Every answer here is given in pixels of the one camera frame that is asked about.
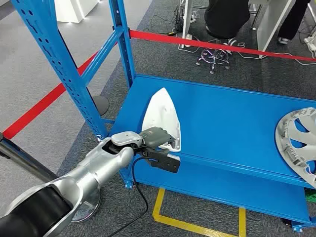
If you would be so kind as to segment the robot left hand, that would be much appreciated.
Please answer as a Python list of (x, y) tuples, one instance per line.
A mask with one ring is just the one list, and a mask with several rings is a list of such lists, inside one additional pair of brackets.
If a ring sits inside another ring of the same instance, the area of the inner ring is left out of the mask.
[(167, 144), (174, 148), (176, 139), (161, 127), (151, 127), (143, 130), (139, 134), (141, 136), (146, 146), (157, 148), (161, 145)]

